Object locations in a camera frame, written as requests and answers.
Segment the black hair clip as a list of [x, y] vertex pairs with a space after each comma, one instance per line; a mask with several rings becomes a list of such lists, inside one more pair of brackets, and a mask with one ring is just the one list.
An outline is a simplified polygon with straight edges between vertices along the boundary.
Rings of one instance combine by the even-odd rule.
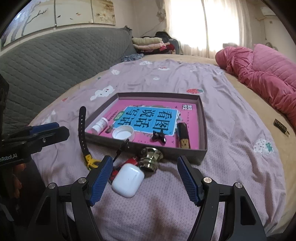
[[165, 144], [166, 143], [166, 137], [164, 134], [164, 130], [161, 129], [159, 132], [157, 131], [153, 131], [152, 133], [152, 141], [153, 142], [160, 142], [161, 144]]

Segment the white plastic jar lid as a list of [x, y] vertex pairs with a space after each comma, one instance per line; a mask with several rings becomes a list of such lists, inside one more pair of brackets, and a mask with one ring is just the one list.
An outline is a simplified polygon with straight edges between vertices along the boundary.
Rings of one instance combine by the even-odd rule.
[[134, 140], [135, 132], [132, 126], [122, 125], [117, 127], [112, 132], [112, 138], [116, 140], [126, 141], [129, 140], [130, 142]]

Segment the black gold lighter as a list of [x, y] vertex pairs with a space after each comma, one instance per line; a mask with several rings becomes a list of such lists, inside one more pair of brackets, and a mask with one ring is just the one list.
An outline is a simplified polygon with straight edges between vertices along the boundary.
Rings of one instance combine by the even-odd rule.
[[273, 125], [278, 128], [282, 133], [284, 133], [287, 137], [289, 137], [290, 133], [286, 126], [284, 126], [279, 120], [274, 119]]

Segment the pile of folded clothes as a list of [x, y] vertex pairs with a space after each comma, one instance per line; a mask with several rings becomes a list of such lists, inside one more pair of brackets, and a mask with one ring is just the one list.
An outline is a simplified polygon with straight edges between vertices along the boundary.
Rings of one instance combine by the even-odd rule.
[[181, 50], [176, 39], [167, 32], [156, 32], [154, 37], [143, 36], [132, 38], [133, 46], [137, 54], [180, 54]]

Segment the floral wall painting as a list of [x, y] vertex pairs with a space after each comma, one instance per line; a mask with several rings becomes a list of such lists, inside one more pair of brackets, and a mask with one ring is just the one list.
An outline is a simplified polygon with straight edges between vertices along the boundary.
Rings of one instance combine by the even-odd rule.
[[116, 25], [112, 1], [30, 1], [14, 17], [1, 37], [1, 49], [34, 32], [77, 24]]

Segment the white window curtain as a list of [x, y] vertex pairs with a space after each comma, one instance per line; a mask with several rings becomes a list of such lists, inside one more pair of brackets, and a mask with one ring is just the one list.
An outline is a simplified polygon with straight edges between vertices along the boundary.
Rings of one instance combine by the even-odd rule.
[[246, 1], [165, 1], [166, 29], [181, 54], [213, 59], [226, 44], [250, 48]]

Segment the small white pill bottle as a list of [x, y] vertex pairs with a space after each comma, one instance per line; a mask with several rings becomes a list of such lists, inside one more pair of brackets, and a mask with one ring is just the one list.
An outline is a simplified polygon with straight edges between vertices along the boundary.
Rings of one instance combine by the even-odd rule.
[[99, 135], [108, 126], [108, 120], [106, 118], [101, 118], [92, 128], [91, 132], [95, 135]]

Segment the small dark brown bottle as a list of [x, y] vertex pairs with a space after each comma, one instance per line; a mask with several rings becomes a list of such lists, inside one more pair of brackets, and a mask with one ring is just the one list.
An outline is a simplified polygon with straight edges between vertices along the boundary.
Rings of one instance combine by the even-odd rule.
[[106, 129], [106, 133], [111, 133], [113, 131], [113, 125], [110, 125], [107, 129]]

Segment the pink quilted duvet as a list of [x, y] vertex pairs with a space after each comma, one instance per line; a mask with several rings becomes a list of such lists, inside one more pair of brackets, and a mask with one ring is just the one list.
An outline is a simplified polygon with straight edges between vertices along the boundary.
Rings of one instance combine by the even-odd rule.
[[235, 75], [295, 128], [295, 63], [263, 44], [253, 49], [228, 46], [215, 55], [220, 68]]

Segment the white earbuds case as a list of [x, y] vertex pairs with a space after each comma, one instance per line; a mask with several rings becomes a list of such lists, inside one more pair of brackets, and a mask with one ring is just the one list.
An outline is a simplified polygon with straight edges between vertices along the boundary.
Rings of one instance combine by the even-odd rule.
[[112, 182], [112, 190], [125, 198], [132, 198], [138, 191], [144, 172], [133, 164], [124, 164]]

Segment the yellow black wrist watch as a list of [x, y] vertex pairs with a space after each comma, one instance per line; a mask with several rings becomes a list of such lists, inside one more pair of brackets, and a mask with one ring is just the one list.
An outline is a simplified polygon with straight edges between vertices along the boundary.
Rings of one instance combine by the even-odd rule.
[[84, 161], [88, 170], [92, 170], [98, 167], [101, 160], [94, 159], [89, 152], [85, 138], [85, 120], [86, 120], [86, 107], [82, 106], [79, 109], [78, 118], [78, 137], [81, 151], [84, 157]]

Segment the pink and blue book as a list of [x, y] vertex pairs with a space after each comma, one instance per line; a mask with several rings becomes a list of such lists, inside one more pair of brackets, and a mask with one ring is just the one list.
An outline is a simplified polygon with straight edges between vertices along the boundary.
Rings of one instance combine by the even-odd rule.
[[[91, 128], [101, 119], [108, 120], [108, 126], [113, 125], [113, 131], [122, 125], [132, 126], [135, 132], [133, 142], [168, 148], [178, 148], [177, 124], [186, 123], [189, 133], [190, 147], [199, 149], [199, 121], [197, 105], [187, 100], [152, 101], [135, 99], [117, 99], [110, 107], [95, 117], [86, 127], [86, 132], [93, 134]], [[100, 137], [112, 138], [112, 132], [101, 132]], [[164, 130], [166, 143], [152, 141], [153, 131]]]

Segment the white air conditioner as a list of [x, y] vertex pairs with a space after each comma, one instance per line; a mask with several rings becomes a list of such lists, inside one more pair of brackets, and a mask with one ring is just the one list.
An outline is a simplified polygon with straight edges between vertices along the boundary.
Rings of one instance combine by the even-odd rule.
[[275, 16], [275, 13], [267, 6], [262, 6], [260, 9], [264, 16]]

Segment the grey quilted headboard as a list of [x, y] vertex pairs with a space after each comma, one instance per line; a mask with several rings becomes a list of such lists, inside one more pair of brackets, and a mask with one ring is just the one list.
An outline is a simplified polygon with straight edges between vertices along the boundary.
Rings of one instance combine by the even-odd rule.
[[76, 84], [135, 53], [132, 30], [77, 28], [30, 39], [1, 56], [1, 76], [10, 89], [3, 132], [27, 126]]

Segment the purple patterned bed sheet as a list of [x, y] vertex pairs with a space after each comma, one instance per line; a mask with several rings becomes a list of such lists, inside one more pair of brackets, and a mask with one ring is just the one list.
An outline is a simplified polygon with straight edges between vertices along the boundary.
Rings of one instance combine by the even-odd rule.
[[217, 66], [173, 60], [133, 61], [45, 111], [69, 138], [33, 160], [45, 184], [76, 183], [104, 156], [120, 167], [94, 188], [91, 211], [104, 240], [186, 240], [210, 192], [177, 163], [248, 193], [270, 235], [285, 208], [285, 177], [273, 137]]

